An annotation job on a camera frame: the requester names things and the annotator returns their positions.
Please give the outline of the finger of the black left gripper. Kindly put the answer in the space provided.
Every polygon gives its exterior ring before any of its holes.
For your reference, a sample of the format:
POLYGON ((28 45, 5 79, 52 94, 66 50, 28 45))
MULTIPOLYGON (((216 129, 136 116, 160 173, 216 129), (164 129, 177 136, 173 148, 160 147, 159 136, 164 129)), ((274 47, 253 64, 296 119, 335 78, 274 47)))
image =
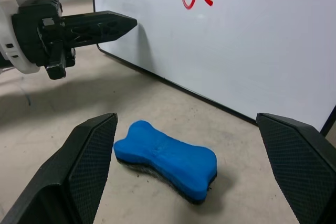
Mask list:
POLYGON ((101 11, 101 12, 63 16, 62 19, 66 25, 75 25, 75 24, 87 25, 87 24, 99 24, 110 22, 136 25, 138 23, 135 18, 112 11, 101 11))
POLYGON ((137 21, 98 22, 66 26, 64 43, 70 48, 115 41, 137 25, 137 21))

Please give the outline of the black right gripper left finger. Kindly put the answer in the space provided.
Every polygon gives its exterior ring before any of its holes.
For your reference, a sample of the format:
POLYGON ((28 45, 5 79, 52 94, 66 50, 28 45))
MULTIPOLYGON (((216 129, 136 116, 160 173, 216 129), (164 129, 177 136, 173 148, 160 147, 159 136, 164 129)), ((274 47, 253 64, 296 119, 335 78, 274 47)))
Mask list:
POLYGON ((93 223, 107 182, 118 117, 77 125, 47 159, 2 223, 93 223))

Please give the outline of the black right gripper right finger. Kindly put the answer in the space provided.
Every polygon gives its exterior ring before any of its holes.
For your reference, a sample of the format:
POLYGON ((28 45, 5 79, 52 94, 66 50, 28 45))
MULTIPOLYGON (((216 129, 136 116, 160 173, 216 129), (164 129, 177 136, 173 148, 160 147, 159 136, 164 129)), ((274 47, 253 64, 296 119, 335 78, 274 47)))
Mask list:
POLYGON ((335 148, 313 126, 258 113, 273 175, 299 223, 335 223, 335 148))

